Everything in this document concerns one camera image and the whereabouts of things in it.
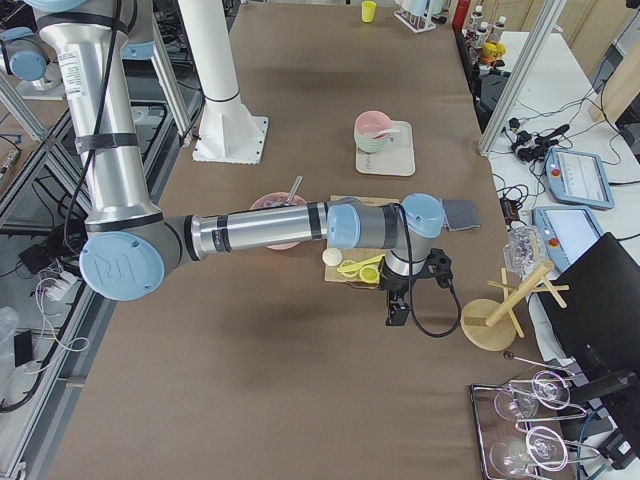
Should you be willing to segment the black monitor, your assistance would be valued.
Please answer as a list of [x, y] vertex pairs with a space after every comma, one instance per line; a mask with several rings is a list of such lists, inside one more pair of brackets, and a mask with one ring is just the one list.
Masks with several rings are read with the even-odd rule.
[[563, 352], [587, 383], [572, 393], [580, 403], [600, 398], [628, 437], [639, 434], [639, 265], [604, 234], [554, 281], [567, 285], [560, 308], [540, 300]]

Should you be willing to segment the metal ice scoop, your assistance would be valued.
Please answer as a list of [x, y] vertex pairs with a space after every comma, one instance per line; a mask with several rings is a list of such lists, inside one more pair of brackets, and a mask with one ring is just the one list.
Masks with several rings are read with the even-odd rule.
[[286, 199], [285, 199], [285, 201], [283, 203], [284, 206], [289, 206], [289, 205], [292, 204], [292, 202], [293, 202], [293, 200], [294, 200], [294, 198], [295, 198], [295, 196], [297, 194], [297, 191], [298, 191], [302, 181], [303, 181], [303, 176], [302, 175], [298, 175], [295, 178], [295, 180], [294, 180], [294, 182], [293, 182], [293, 184], [292, 184], [292, 186], [291, 186], [291, 188], [290, 188], [290, 190], [288, 192], [288, 195], [287, 195], [287, 197], [286, 197]]

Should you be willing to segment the small pink bowl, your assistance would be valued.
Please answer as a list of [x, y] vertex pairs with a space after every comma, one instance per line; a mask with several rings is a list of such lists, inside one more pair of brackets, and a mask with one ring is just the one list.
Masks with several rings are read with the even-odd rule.
[[369, 110], [362, 112], [355, 120], [355, 131], [360, 134], [392, 128], [392, 121], [381, 111]]

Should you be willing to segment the teach pendant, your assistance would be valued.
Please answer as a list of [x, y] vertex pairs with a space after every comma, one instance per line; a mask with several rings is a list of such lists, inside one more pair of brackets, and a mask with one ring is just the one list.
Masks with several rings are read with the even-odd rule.
[[549, 259], [564, 272], [604, 234], [589, 207], [546, 206], [532, 210]]
[[551, 148], [545, 158], [548, 187], [558, 203], [598, 210], [615, 206], [601, 158], [597, 154]]

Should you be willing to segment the wooden cup tree stand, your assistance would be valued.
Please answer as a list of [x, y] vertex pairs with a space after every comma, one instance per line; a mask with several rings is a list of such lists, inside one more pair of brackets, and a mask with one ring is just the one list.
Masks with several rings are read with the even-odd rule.
[[553, 269], [550, 260], [543, 260], [518, 286], [511, 286], [507, 283], [507, 269], [502, 267], [502, 281], [488, 281], [488, 284], [503, 291], [503, 301], [476, 299], [462, 310], [461, 328], [467, 339], [483, 350], [497, 352], [507, 349], [516, 337], [523, 338], [524, 331], [514, 308], [531, 293], [550, 293], [558, 306], [565, 309], [567, 303], [560, 292], [567, 291], [569, 286], [551, 283], [547, 274]]

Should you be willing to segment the wine glass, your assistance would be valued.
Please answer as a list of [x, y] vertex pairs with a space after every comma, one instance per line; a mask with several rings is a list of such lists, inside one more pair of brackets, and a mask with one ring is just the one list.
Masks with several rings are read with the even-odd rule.
[[563, 470], [569, 460], [564, 440], [548, 427], [531, 428], [524, 438], [494, 443], [489, 460], [508, 479], [544, 479], [542, 473]]
[[569, 403], [568, 382], [549, 370], [539, 371], [529, 380], [510, 380], [494, 398], [497, 414], [514, 422], [535, 418], [540, 407], [559, 411]]

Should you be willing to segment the lower wine glass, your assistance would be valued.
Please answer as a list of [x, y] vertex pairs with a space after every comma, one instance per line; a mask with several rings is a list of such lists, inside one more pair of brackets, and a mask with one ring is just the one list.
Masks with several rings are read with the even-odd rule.
[[542, 473], [563, 470], [569, 460], [564, 440], [548, 427], [531, 428], [524, 438], [494, 443], [489, 460], [508, 479], [544, 479]]

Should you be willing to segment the white plastic spoon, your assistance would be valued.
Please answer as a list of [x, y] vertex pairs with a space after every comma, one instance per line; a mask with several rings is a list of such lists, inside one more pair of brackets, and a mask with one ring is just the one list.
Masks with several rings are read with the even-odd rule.
[[363, 138], [366, 138], [366, 139], [378, 139], [378, 138], [385, 137], [389, 134], [399, 133], [399, 132], [400, 132], [399, 128], [388, 128], [388, 129], [383, 129], [379, 131], [365, 132], [364, 134], [362, 134], [362, 136]]

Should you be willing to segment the stacked green bowls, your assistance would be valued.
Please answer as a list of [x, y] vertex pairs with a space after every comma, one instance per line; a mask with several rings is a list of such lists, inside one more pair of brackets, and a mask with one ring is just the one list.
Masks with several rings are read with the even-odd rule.
[[360, 134], [358, 131], [354, 132], [354, 141], [357, 148], [365, 153], [372, 154], [383, 150], [389, 142], [389, 133], [383, 133], [376, 137]]

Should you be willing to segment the lower teach pendant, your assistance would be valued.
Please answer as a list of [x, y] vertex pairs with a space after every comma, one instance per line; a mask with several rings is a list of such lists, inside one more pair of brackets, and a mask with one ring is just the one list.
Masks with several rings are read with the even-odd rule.
[[564, 272], [604, 234], [589, 207], [546, 206], [532, 210], [549, 259]]

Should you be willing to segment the cream rabbit tray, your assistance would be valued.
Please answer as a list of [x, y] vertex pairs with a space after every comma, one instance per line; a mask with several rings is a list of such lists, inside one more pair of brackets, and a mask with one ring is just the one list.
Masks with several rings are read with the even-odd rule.
[[392, 121], [397, 133], [388, 136], [386, 145], [376, 153], [356, 148], [355, 168], [359, 173], [409, 177], [415, 174], [412, 126], [406, 121]]

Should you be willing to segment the pink bowl with ice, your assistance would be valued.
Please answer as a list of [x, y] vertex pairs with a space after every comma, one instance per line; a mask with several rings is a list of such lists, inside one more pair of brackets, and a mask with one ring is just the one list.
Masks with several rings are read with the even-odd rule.
[[[287, 192], [272, 192], [266, 194], [257, 199], [250, 207], [251, 210], [269, 209], [281, 206], [301, 206], [306, 205], [307, 202], [299, 195], [295, 195], [290, 202], [287, 202]], [[269, 245], [268, 248], [275, 251], [284, 251], [294, 248], [298, 245], [298, 242], [284, 243]]]

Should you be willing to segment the white garlic bulb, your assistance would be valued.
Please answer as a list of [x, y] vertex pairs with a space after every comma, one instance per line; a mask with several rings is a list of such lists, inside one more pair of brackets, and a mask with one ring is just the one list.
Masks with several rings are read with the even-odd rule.
[[343, 254], [340, 249], [329, 247], [322, 252], [322, 260], [328, 267], [338, 267], [343, 261]]

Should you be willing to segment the lemon half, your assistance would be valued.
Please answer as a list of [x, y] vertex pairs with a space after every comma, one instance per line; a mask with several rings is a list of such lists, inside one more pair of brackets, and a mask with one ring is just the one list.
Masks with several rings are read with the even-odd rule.
[[358, 277], [365, 284], [377, 285], [380, 281], [379, 267], [374, 264], [364, 265], [359, 269]]

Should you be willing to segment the grey folded cloth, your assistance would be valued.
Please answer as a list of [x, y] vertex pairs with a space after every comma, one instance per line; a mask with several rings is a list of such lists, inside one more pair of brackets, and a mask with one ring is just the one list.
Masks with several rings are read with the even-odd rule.
[[478, 229], [481, 226], [479, 214], [472, 200], [443, 199], [445, 225], [449, 231]]

